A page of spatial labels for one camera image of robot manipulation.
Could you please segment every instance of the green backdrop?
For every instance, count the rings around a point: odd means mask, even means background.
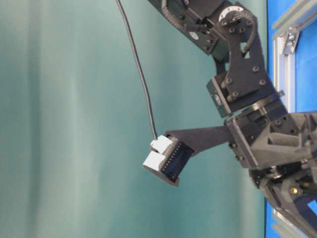
[[[241,1],[264,42],[265,2]],[[122,3],[158,133],[222,125],[211,58],[146,0]],[[0,237],[263,237],[264,199],[227,145],[178,188],[142,169],[152,134],[114,0],[2,0],[0,34]]]

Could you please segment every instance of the metal bracket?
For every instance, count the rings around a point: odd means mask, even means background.
[[[317,0],[297,0],[273,25],[274,85],[283,90],[290,113],[296,111],[296,46],[302,30],[317,20]]]

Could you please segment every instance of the electrical cable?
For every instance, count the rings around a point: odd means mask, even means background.
[[[257,18],[252,13],[250,13],[247,10],[244,10],[244,11],[241,11],[241,12],[236,12],[234,14],[233,19],[235,19],[235,21],[237,21],[237,20],[239,20],[241,18],[247,19],[250,22],[250,24],[253,26],[253,29],[252,29],[251,35],[249,37],[249,40],[248,40],[247,44],[245,45],[245,47],[244,47],[244,49],[242,51],[243,53],[246,53],[250,49],[250,47],[251,47],[251,45],[252,45],[252,43],[253,43],[256,35],[257,35],[257,32],[258,32],[258,21],[257,21]]]
[[[162,0],[161,10],[165,18],[178,30],[185,32],[185,26],[181,23],[180,20],[177,19],[177,17],[174,16],[173,13],[171,13],[168,10],[168,2],[167,0]]]
[[[129,25],[129,21],[127,19],[127,16],[125,14],[125,11],[123,9],[121,1],[120,0],[116,0],[116,2],[117,2],[117,5],[119,7],[119,10],[121,12],[125,27],[127,29],[127,33],[128,33],[128,36],[129,36],[129,41],[130,41],[131,47],[132,47],[132,52],[133,52],[133,55],[134,55],[135,63],[137,65],[137,69],[138,69],[138,72],[139,72],[139,75],[140,75],[140,78],[141,78],[141,81],[142,81],[142,85],[143,85],[143,89],[144,89],[144,92],[145,92],[147,105],[148,105],[148,112],[149,112],[149,118],[150,118],[150,123],[151,123],[153,137],[154,137],[154,140],[157,140],[158,139],[158,134],[157,134],[157,131],[156,131],[156,128],[155,128],[155,123],[154,123],[154,118],[153,118],[153,112],[152,112],[152,105],[151,105],[149,90],[148,90],[148,86],[146,84],[145,77],[144,77],[144,74],[143,74],[143,71],[142,71],[142,67],[141,67],[141,64],[140,64],[138,52],[137,52],[137,49],[135,47],[135,43],[134,43],[134,40],[133,40],[133,36],[132,36],[131,28],[130,28],[130,25]]]

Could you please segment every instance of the screw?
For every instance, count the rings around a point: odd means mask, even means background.
[[[282,122],[281,122],[280,120],[277,120],[277,121],[275,122],[275,125],[280,126],[280,125],[282,125]]]
[[[266,81],[265,81],[265,80],[260,80],[260,85],[261,85],[261,86],[266,85]]]
[[[216,100],[216,102],[217,102],[217,104],[219,105],[219,106],[221,106],[221,99],[220,99],[220,97],[217,95],[217,94],[215,94],[214,95],[214,99]]]
[[[289,34],[289,35],[288,35],[288,39],[289,39],[290,41],[294,41],[294,40],[295,40],[295,35],[294,35],[294,34]]]
[[[227,78],[226,84],[231,84],[231,83],[232,83],[232,79],[231,78]]]
[[[229,29],[229,33],[234,33],[236,31],[236,29],[234,28],[234,27],[231,27],[230,29]]]
[[[243,34],[246,32],[246,29],[244,27],[242,27],[242,28],[240,28],[239,32],[240,32],[240,34]]]
[[[236,98],[236,97],[239,96],[239,93],[238,93],[238,92],[233,92],[233,93],[232,93],[232,96]]]
[[[286,43],[286,46],[287,46],[287,47],[292,47],[292,46],[293,46],[293,42],[288,41],[288,42]]]
[[[233,102],[233,98],[232,98],[231,95],[229,95],[229,96],[227,97],[227,101],[230,102],[230,103]]]
[[[298,193],[298,189],[296,187],[292,187],[290,192],[292,195],[296,195]]]
[[[258,72],[260,69],[259,69],[259,67],[254,66],[252,70],[253,70],[254,73],[256,73],[256,72]]]

